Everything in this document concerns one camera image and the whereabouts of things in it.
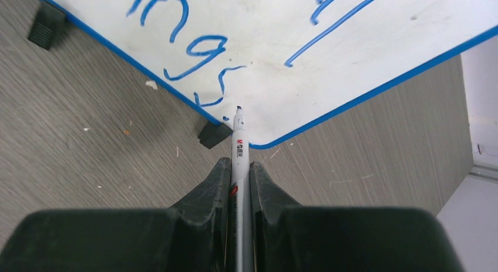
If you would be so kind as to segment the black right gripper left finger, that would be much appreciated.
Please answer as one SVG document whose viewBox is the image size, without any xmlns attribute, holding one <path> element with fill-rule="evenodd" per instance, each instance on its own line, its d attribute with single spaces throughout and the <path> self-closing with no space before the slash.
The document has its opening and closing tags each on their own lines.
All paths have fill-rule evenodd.
<svg viewBox="0 0 498 272">
<path fill-rule="evenodd" d="M 168 208 L 57 209 L 27 215 L 2 271 L 224 271 L 231 162 Z"/>
</svg>

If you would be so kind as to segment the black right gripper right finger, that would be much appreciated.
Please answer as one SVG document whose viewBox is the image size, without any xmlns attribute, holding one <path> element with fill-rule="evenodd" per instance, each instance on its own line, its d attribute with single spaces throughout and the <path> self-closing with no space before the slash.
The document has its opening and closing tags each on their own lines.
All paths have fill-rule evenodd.
<svg viewBox="0 0 498 272">
<path fill-rule="evenodd" d="M 428 211 L 305 206 L 260 162 L 249 174 L 258 271 L 463 271 Z"/>
</svg>

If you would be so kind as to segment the blue framed whiteboard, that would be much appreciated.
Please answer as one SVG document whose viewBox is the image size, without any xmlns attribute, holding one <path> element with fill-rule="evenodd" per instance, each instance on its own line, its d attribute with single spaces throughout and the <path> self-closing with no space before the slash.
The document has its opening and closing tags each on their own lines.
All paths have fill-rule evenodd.
<svg viewBox="0 0 498 272">
<path fill-rule="evenodd" d="M 497 35 L 497 0 L 44 0 L 268 149 Z"/>
</svg>

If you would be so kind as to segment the white marker pen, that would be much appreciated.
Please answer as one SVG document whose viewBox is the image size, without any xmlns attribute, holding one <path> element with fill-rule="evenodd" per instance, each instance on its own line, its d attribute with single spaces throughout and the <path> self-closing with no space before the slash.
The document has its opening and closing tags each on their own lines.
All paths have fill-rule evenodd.
<svg viewBox="0 0 498 272">
<path fill-rule="evenodd" d="M 231 268 L 234 271 L 254 271 L 249 169 L 249 142 L 243 109 L 237 106 L 233 122 L 230 192 L 233 206 L 234 255 L 228 258 L 232 261 Z"/>
</svg>

